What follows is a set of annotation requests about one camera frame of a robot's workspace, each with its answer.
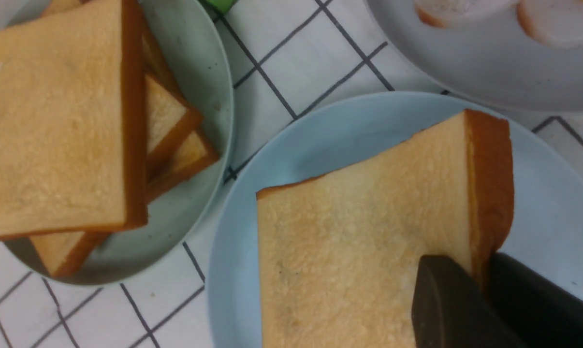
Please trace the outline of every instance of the white plate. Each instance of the white plate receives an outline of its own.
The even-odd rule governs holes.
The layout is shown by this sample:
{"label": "white plate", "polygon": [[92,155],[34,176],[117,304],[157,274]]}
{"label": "white plate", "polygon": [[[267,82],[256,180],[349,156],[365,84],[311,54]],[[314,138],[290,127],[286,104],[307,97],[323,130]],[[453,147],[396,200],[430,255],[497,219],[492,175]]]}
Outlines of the white plate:
{"label": "white plate", "polygon": [[515,9],[457,29],[418,20],[413,0],[365,0],[402,56],[444,88],[511,110],[583,113],[583,48],[532,40]]}
{"label": "white plate", "polygon": [[[47,3],[33,0],[24,8],[30,13],[17,17],[36,17]],[[99,286],[122,281],[152,266],[187,233],[195,231],[227,168],[234,133],[232,78],[212,20],[197,0],[148,0],[142,7],[186,99],[203,113],[203,128],[221,160],[151,203],[148,226],[112,235],[90,255],[80,272],[57,281]],[[6,245],[28,267],[46,274],[28,240]]]}
{"label": "white plate", "polygon": [[[464,108],[500,116],[452,97],[381,93],[313,112],[270,141],[232,188],[214,240],[206,290],[216,346],[261,346],[255,192],[374,156]],[[510,129],[515,219],[502,250],[583,299],[583,181],[531,132]]]}

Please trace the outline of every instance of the grid pattern surface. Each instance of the grid pattern surface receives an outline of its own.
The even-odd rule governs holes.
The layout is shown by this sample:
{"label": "grid pattern surface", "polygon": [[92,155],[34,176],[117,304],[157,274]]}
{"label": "grid pattern surface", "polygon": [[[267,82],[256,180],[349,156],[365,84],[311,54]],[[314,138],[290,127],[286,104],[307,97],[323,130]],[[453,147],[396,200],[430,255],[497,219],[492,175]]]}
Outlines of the grid pattern surface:
{"label": "grid pattern surface", "polygon": [[[238,143],[210,216],[164,262],[104,289],[47,282],[0,243],[0,348],[212,346],[204,292],[210,247],[222,201],[259,148],[315,108],[347,97],[448,93],[398,57],[360,0],[238,0],[212,20],[232,66]],[[503,113],[583,177],[583,116]]]}

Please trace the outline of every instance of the gray plate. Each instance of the gray plate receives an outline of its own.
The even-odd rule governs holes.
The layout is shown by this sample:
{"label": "gray plate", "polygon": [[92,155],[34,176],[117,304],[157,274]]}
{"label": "gray plate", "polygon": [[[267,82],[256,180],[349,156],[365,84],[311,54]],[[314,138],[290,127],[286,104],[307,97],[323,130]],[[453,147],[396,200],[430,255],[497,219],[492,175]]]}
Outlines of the gray plate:
{"label": "gray plate", "polygon": [[[33,0],[24,10],[43,9]],[[212,20],[197,0],[149,0],[142,4],[186,99],[205,116],[203,128],[221,160],[150,204],[148,226],[112,235],[76,275],[56,281],[84,286],[121,282],[152,266],[177,246],[206,214],[221,185],[234,133],[232,78],[225,49]],[[17,17],[34,15],[19,13]],[[47,275],[27,239],[6,246],[34,271]]]}
{"label": "gray plate", "polygon": [[365,0],[401,55],[444,88],[510,110],[583,113],[583,48],[532,40],[515,9],[457,29],[418,20],[413,0]]}

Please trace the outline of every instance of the plate rim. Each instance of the plate rim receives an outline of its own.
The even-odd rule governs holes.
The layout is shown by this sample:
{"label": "plate rim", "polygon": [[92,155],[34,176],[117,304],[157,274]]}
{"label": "plate rim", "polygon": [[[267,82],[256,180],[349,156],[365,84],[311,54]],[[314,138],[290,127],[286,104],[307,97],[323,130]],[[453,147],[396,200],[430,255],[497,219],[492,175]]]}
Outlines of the plate rim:
{"label": "plate rim", "polygon": [[223,150],[223,155],[219,159],[219,163],[221,163],[221,170],[220,170],[219,174],[217,175],[214,189],[210,193],[210,197],[208,198],[208,201],[205,203],[205,206],[201,210],[201,213],[199,214],[198,218],[195,220],[195,222],[190,227],[190,229],[188,229],[186,231],[185,235],[179,240],[179,242],[176,243],[176,245],[171,247],[168,251],[166,251],[165,255],[163,255],[158,260],[152,262],[150,265],[137,271],[133,275],[129,275],[128,277],[124,277],[124,278],[121,278],[118,280],[113,280],[110,282],[98,282],[96,284],[73,284],[73,283],[63,282],[61,279],[52,278],[48,275],[44,275],[44,274],[36,271],[35,269],[31,268],[27,263],[22,262],[22,260],[18,256],[16,256],[13,253],[13,251],[11,251],[11,249],[6,246],[6,244],[4,242],[1,243],[4,245],[4,247],[7,249],[7,251],[9,251],[9,253],[11,253],[11,255],[13,255],[13,257],[15,257],[15,259],[17,259],[29,271],[35,273],[36,275],[41,276],[42,278],[48,280],[49,282],[52,282],[53,284],[58,284],[58,285],[62,285],[62,286],[69,286],[69,287],[76,287],[76,288],[81,288],[81,289],[97,289],[100,287],[114,286],[117,284],[121,284],[123,282],[126,282],[128,280],[134,279],[136,277],[139,277],[139,276],[147,273],[148,271],[150,271],[150,269],[152,269],[152,267],[157,266],[157,264],[159,264],[159,263],[163,262],[164,260],[166,260],[167,258],[169,258],[171,253],[175,249],[177,249],[178,247],[181,247],[182,243],[185,241],[187,236],[193,235],[193,234],[198,232],[197,230],[199,229],[201,222],[205,219],[205,217],[210,212],[210,210],[212,208],[212,203],[214,203],[215,198],[217,197],[218,193],[220,192],[223,180],[225,178],[225,173],[227,172],[227,167],[228,167],[229,162],[231,161],[231,158],[232,158],[232,151],[233,151],[233,148],[235,146],[235,140],[236,140],[236,107],[235,107],[235,93],[234,93],[234,89],[233,89],[232,70],[231,70],[231,67],[229,64],[229,57],[227,55],[227,50],[225,49],[225,46],[223,44],[223,40],[221,39],[220,33],[216,29],[216,26],[214,25],[212,18],[207,13],[205,7],[201,4],[201,2],[199,0],[190,0],[190,1],[194,4],[194,6],[199,8],[199,12],[205,18],[207,18],[206,22],[208,23],[208,28],[210,28],[210,31],[212,31],[212,33],[214,33],[214,36],[216,37],[216,42],[217,42],[219,48],[221,49],[221,52],[223,55],[223,61],[225,62],[225,71],[226,71],[226,75],[227,75],[227,88],[229,90],[229,106],[230,106],[229,107],[229,121],[230,121],[230,123],[229,123],[229,131],[227,134],[228,141],[227,141],[227,144]]}
{"label": "plate rim", "polygon": [[583,109],[579,109],[579,110],[546,110],[546,109],[541,109],[541,108],[526,108],[524,106],[516,106],[516,105],[511,105],[508,103],[486,101],[482,97],[479,97],[477,95],[471,95],[470,93],[464,92],[464,91],[460,90],[459,88],[454,88],[450,84],[448,84],[442,80],[437,79],[436,77],[434,77],[430,73],[426,72],[423,68],[421,68],[417,64],[414,64],[411,61],[411,59],[409,59],[407,57],[407,55],[405,53],[403,53],[398,48],[397,45],[394,44],[394,42],[391,40],[389,35],[386,33],[385,29],[382,27],[382,24],[380,24],[380,22],[376,18],[375,13],[373,12],[373,9],[371,8],[371,4],[369,4],[370,2],[376,2],[376,1],[378,1],[378,0],[362,0],[362,2],[364,3],[364,6],[366,7],[367,11],[369,12],[369,17],[371,17],[371,22],[373,22],[373,24],[375,24],[375,26],[380,30],[380,33],[382,33],[382,36],[384,37],[384,39],[386,39],[386,42],[388,42],[389,46],[393,47],[394,51],[398,54],[398,56],[402,60],[404,60],[404,62],[406,64],[408,64],[408,66],[411,66],[417,72],[421,73],[424,77],[429,79],[431,82],[437,84],[441,88],[444,88],[444,90],[447,90],[451,93],[454,92],[457,95],[460,95],[461,97],[470,99],[470,101],[472,101],[473,103],[477,103],[477,104],[481,104],[481,105],[482,104],[489,105],[493,108],[501,108],[501,109],[509,110],[509,111],[513,111],[513,112],[561,114],[563,116],[583,116]]}
{"label": "plate rim", "polygon": [[208,258],[208,271],[207,271],[207,274],[205,277],[205,292],[207,295],[208,328],[210,330],[210,334],[212,335],[212,341],[215,344],[215,346],[216,346],[217,341],[214,338],[214,326],[215,326],[215,324],[214,324],[214,319],[212,316],[212,303],[216,300],[212,296],[211,281],[212,281],[212,278],[214,277],[213,275],[214,275],[214,272],[216,271],[216,268],[212,267],[212,265],[213,265],[212,261],[214,261],[214,259],[217,258],[216,257],[216,255],[217,255],[216,250],[218,248],[217,245],[220,245],[220,243],[222,243],[221,238],[223,238],[223,237],[222,237],[222,232],[220,229],[221,222],[223,221],[224,216],[226,215],[227,211],[230,209],[230,206],[232,206],[231,205],[232,196],[236,195],[236,192],[239,190],[239,187],[242,185],[242,181],[244,180],[244,177],[247,176],[248,172],[250,172],[250,168],[252,168],[252,166],[254,166],[257,161],[260,161],[260,158],[262,156],[264,156],[264,153],[269,148],[275,147],[276,145],[278,145],[278,143],[280,143],[282,141],[282,139],[285,139],[285,137],[287,137],[290,134],[290,132],[294,132],[295,129],[299,127],[298,125],[301,125],[301,123],[303,123],[303,122],[307,122],[307,121],[305,121],[306,119],[318,117],[318,116],[320,116],[321,113],[327,112],[327,110],[329,110],[331,108],[338,108],[338,107],[345,105],[347,103],[355,103],[355,102],[358,102],[358,101],[361,101],[364,99],[409,98],[409,97],[412,97],[412,98],[420,97],[423,99],[427,99],[428,101],[430,101],[431,99],[455,100],[458,102],[463,102],[465,104],[468,104],[468,106],[470,106],[471,108],[478,108],[479,110],[481,110],[483,112],[490,113],[493,116],[506,119],[509,122],[511,128],[515,128],[517,130],[517,132],[521,132],[522,134],[525,134],[528,139],[536,142],[537,144],[541,145],[541,147],[543,147],[546,151],[548,151],[548,154],[550,154],[554,159],[559,161],[559,163],[561,163],[561,165],[563,165],[563,167],[565,167],[566,170],[568,170],[572,174],[572,176],[579,183],[579,185],[581,185],[581,187],[583,187],[583,178],[578,174],[578,172],[576,172],[576,170],[566,161],[566,159],[564,159],[558,152],[556,152],[556,150],[554,150],[554,148],[552,148],[550,145],[548,145],[545,141],[543,141],[541,138],[539,138],[536,134],[531,132],[531,130],[520,125],[519,123],[517,123],[513,119],[506,117],[505,115],[501,114],[500,112],[498,112],[496,110],[492,110],[492,109],[488,108],[487,106],[477,104],[473,101],[466,101],[465,99],[462,99],[462,98],[453,97],[450,95],[440,95],[437,93],[430,93],[430,92],[413,92],[413,91],[393,91],[393,92],[390,92],[389,91],[389,92],[380,92],[380,93],[370,93],[370,94],[365,94],[365,95],[358,95],[356,97],[343,99],[341,101],[337,101],[337,102],[332,103],[330,105],[323,106],[321,108],[313,110],[312,112],[308,113],[306,116],[302,117],[298,121],[294,121],[291,125],[287,126],[283,130],[281,130],[281,132],[276,134],[265,145],[263,145],[258,150],[258,152],[255,154],[255,156],[245,166],[245,168],[243,168],[242,172],[238,175],[238,179],[236,180],[236,182],[234,182],[233,187],[231,188],[231,190],[227,194],[227,197],[225,198],[225,202],[223,203],[223,207],[221,208],[220,217],[219,217],[219,220],[217,222],[216,235],[214,236],[214,240],[212,242],[212,249],[210,252],[210,257]]}

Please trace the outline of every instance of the white bread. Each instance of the white bread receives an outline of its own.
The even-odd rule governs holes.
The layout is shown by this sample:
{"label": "white bread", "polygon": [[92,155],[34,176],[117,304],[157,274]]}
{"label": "white bread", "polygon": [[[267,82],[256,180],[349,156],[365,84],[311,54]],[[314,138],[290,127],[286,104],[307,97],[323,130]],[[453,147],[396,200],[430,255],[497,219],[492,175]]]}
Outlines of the white bread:
{"label": "white bread", "polygon": [[[81,5],[80,0],[53,0],[42,16],[65,12]],[[167,82],[169,79],[174,80],[173,75],[166,68],[165,58],[154,35],[147,27],[144,27],[143,44],[146,66],[156,67],[148,70],[162,72],[163,79]],[[171,88],[179,90],[175,80]],[[171,176],[170,180],[164,180],[160,176],[152,178],[155,185],[153,189],[150,189],[151,184],[148,185],[146,190],[146,202],[149,203],[166,191],[163,187],[171,189],[191,176],[182,176],[179,180],[177,175],[164,174],[163,168],[168,163],[176,163],[175,168],[185,168],[182,172],[192,171],[192,174],[197,174],[216,162],[218,156],[216,151],[213,151],[209,140],[194,132],[203,119],[201,114],[188,105],[182,97],[168,92],[152,73],[146,73],[146,116],[148,118],[147,172],[150,177],[161,171],[163,171],[161,174],[163,177]],[[194,134],[194,136],[187,139],[188,134]],[[216,157],[214,161],[211,160],[212,154]],[[49,275],[64,277],[78,271],[88,255],[108,236],[108,233],[80,231],[33,236],[30,240]]]}
{"label": "white bread", "polygon": [[0,31],[0,240],[146,223],[142,24],[97,0]]}
{"label": "white bread", "polygon": [[418,18],[429,26],[454,28],[479,22],[519,0],[414,0]]}
{"label": "white bread", "polygon": [[583,46],[583,0],[522,0],[517,20],[528,36],[547,46]]}
{"label": "white bread", "polygon": [[264,348],[412,348],[420,256],[448,255],[483,284],[509,233],[508,122],[466,110],[257,199]]}

